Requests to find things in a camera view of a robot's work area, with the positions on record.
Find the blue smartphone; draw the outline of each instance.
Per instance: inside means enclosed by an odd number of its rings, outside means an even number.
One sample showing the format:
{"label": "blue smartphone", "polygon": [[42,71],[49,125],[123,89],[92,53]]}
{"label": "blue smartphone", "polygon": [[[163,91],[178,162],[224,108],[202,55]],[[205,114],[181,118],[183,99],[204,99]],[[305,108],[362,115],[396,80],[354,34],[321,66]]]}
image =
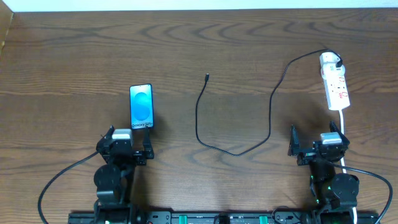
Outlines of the blue smartphone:
{"label": "blue smartphone", "polygon": [[131,129],[154,126],[153,102],[151,84],[130,87]]}

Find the black wire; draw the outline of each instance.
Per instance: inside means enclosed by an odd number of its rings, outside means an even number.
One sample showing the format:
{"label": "black wire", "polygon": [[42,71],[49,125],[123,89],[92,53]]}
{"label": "black wire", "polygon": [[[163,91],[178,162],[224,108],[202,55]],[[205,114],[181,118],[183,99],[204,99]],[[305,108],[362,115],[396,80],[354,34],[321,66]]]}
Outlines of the black wire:
{"label": "black wire", "polygon": [[92,153],[91,155],[89,155],[88,157],[86,157],[86,158],[84,158],[84,159],[82,159],[82,160],[80,160],[80,161],[78,161],[78,162],[75,162],[74,164],[68,166],[67,168],[65,168],[65,169],[63,169],[63,170],[61,170],[61,172],[59,172],[57,175],[55,175],[55,176],[46,184],[46,186],[45,186],[45,187],[43,188],[43,190],[42,190],[42,193],[41,193],[40,196],[39,196],[39,200],[37,201],[37,209],[38,209],[38,211],[39,211],[40,218],[42,219],[42,221],[43,221],[44,224],[49,224],[49,223],[47,222],[47,220],[44,218],[43,210],[42,210],[42,200],[43,200],[43,196],[44,196],[45,191],[46,191],[46,190],[50,187],[50,185],[51,185],[59,176],[61,176],[63,173],[65,173],[66,171],[68,171],[68,170],[74,168],[74,167],[77,166],[77,165],[80,165],[80,164],[86,162],[87,160],[91,159],[92,157],[94,157],[94,156],[97,155],[97,154],[98,154],[98,152],[94,152],[94,153]]}
{"label": "black wire", "polygon": [[280,209],[280,208],[287,208],[287,209],[289,209],[290,212],[294,215],[294,217],[295,217],[296,219],[299,220],[299,223],[302,222],[301,219],[299,218],[299,216],[297,216],[297,215],[293,212],[293,210],[292,210],[291,208],[289,208],[289,207],[286,206],[286,205],[281,205],[281,206],[278,206],[277,208],[275,208],[274,211],[272,211],[272,213],[271,213],[271,218],[272,218],[277,224],[278,224],[279,222],[275,219],[274,213],[275,213],[276,210],[278,210],[278,209]]}
{"label": "black wire", "polygon": [[196,133],[196,135],[197,135],[197,140],[198,140],[198,142],[199,142],[200,144],[202,144],[203,146],[206,146],[206,147],[208,147],[208,148],[210,148],[210,149],[215,149],[215,150],[218,150],[218,151],[220,151],[220,152],[226,153],[226,154],[228,154],[228,155],[230,155],[230,156],[236,156],[236,157],[238,157],[238,156],[243,156],[243,155],[245,155],[246,153],[250,152],[251,150],[253,150],[253,149],[255,149],[255,148],[261,146],[262,144],[264,144],[264,143],[269,139],[269,137],[271,136],[271,103],[272,103],[272,96],[274,96],[274,93],[275,93],[276,89],[279,87],[279,85],[280,85],[280,84],[282,83],[282,81],[284,80],[288,67],[290,66],[291,63],[295,62],[296,60],[301,59],[301,58],[304,58],[304,57],[309,56],[309,55],[311,55],[311,54],[318,53],[318,52],[332,52],[332,53],[334,53],[334,54],[340,59],[339,63],[340,63],[340,64],[343,63],[343,59],[342,59],[336,52],[334,52],[334,51],[332,51],[332,50],[330,50],[330,49],[316,50],[316,51],[314,51],[314,52],[310,52],[310,53],[308,53],[308,54],[299,56],[299,57],[297,57],[297,58],[291,60],[291,61],[286,65],[286,68],[285,68],[285,71],[284,71],[282,77],[280,78],[279,82],[276,84],[274,90],[272,91],[272,93],[271,93],[271,95],[270,95],[270,97],[269,97],[269,112],[268,112],[269,130],[268,130],[268,136],[267,136],[263,141],[261,141],[260,143],[256,144],[255,146],[250,147],[249,149],[247,149],[247,150],[245,150],[245,151],[243,151],[243,152],[241,152],[241,153],[239,153],[239,154],[233,154],[233,153],[231,153],[231,152],[225,151],[225,150],[220,149],[220,148],[217,148],[217,147],[215,147],[215,146],[209,146],[209,145],[203,143],[203,142],[199,139],[199,136],[198,136],[198,104],[199,104],[199,100],[200,100],[200,98],[201,98],[203,92],[205,91],[207,81],[209,80],[209,76],[210,76],[210,75],[209,75],[209,74],[206,74],[205,85],[203,86],[203,89],[201,90],[201,92],[200,92],[200,94],[199,94],[199,97],[198,97],[198,100],[197,100],[197,105],[196,105],[196,107],[195,107],[195,133]]}
{"label": "black wire", "polygon": [[370,176],[372,176],[372,177],[381,179],[382,181],[384,181],[384,182],[388,185],[388,188],[389,188],[390,193],[389,193],[389,196],[388,196],[388,200],[387,200],[386,206],[384,206],[384,209],[383,209],[383,211],[380,213],[379,218],[378,218],[378,219],[376,220],[376,222],[374,223],[374,224],[378,224],[378,223],[380,222],[380,220],[383,218],[383,216],[386,214],[386,212],[387,212],[387,210],[388,210],[388,208],[390,207],[390,204],[391,204],[391,202],[392,202],[392,194],[393,194],[393,191],[392,191],[392,185],[391,185],[391,183],[390,183],[386,178],[384,178],[384,177],[382,177],[382,176],[380,176],[380,175],[374,174],[374,173],[372,173],[372,172],[369,172],[369,171],[360,170],[360,169],[355,169],[355,168],[346,167],[346,166],[341,166],[341,165],[338,165],[338,164],[334,164],[334,163],[332,163],[332,162],[330,162],[330,161],[326,161],[326,162],[327,162],[328,164],[330,164],[330,165],[332,165],[332,166],[334,166],[334,167],[340,168],[340,169],[351,170],[351,171],[359,172],[359,173],[362,173],[362,174],[367,174],[367,175],[370,175]]}

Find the white power cord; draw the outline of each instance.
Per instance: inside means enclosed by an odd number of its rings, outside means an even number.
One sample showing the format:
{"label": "white power cord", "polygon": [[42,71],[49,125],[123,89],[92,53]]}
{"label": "white power cord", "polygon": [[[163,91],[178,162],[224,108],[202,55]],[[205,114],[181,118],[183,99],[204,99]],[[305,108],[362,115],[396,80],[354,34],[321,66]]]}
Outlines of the white power cord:
{"label": "white power cord", "polygon": [[[344,116],[343,116],[343,110],[339,110],[338,113],[340,114],[340,131],[342,134],[344,134]],[[342,166],[346,166],[346,164],[344,163],[344,158],[340,159],[340,164]],[[356,207],[353,207],[353,214],[354,214],[354,224],[357,223],[358,221],[358,215],[356,213]]]}

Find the white wall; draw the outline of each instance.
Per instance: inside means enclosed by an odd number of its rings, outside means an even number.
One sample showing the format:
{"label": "white wall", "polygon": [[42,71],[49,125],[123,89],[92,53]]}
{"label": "white wall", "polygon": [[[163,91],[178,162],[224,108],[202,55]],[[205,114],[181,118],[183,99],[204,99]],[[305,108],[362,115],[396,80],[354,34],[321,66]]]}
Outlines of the white wall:
{"label": "white wall", "polygon": [[398,7],[398,0],[3,0],[14,12]]}

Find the white power strip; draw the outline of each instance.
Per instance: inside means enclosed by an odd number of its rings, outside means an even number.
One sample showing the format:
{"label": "white power strip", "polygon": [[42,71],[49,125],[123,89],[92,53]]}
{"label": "white power strip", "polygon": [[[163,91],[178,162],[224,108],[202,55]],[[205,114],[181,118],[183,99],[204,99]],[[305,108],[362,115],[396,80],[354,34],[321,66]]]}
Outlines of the white power strip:
{"label": "white power strip", "polygon": [[320,56],[321,74],[325,84],[326,97],[329,110],[342,110],[349,106],[348,90],[344,74],[344,65],[336,67],[339,57],[331,52],[325,52]]}

